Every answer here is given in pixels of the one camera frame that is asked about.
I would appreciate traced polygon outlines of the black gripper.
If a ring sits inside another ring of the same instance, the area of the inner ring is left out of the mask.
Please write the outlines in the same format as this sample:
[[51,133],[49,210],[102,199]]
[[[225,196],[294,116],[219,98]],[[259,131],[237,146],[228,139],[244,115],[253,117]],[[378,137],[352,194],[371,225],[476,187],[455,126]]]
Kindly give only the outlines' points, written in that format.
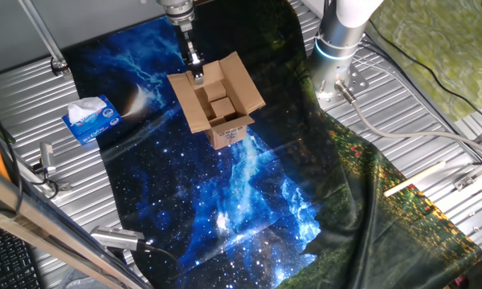
[[176,28],[182,58],[188,65],[196,84],[203,84],[203,59],[194,41],[192,22],[180,22]]

